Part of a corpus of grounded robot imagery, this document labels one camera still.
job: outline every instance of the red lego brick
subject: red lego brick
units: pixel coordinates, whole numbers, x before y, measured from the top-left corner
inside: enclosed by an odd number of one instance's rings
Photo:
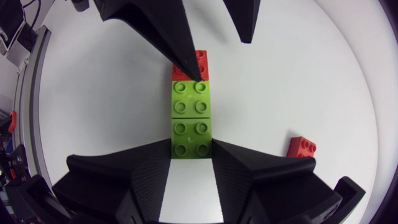
[[[289,151],[287,157],[313,157],[313,153],[317,150],[317,145],[304,137],[296,137],[290,140]]]
[[[12,133],[15,129],[15,126],[17,126],[17,113],[15,111],[11,111],[11,124],[8,127],[8,132]]]
[[[200,75],[203,80],[209,80],[206,50],[196,50]],[[191,80],[177,66],[172,66],[172,80]]]

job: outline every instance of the white backdrop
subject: white backdrop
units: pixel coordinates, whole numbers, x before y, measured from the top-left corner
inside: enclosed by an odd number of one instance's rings
[[[40,132],[53,184],[70,154],[170,137],[171,63],[127,24],[102,22],[90,3],[77,13],[57,1],[44,22],[52,36]],[[346,221],[358,223],[376,174],[376,119],[361,67],[333,21],[311,0],[263,1],[248,45],[222,1],[184,5],[195,47],[208,51],[213,137],[285,156],[290,138],[305,136],[317,144],[322,180],[333,188],[347,175],[367,192]],[[222,220],[209,167],[210,160],[172,161],[161,221]]]

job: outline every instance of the lego brick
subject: lego brick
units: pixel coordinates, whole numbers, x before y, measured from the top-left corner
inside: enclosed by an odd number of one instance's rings
[[[206,50],[196,50],[199,71],[201,79],[209,80],[209,71],[207,64],[207,52]],[[172,80],[191,80],[186,74],[184,74],[177,66],[172,65]]]
[[[210,118],[208,81],[172,81],[172,118]]]
[[[172,159],[211,158],[211,119],[172,119]]]
[[[295,137],[290,140],[287,157],[313,157],[317,145],[304,137]]]

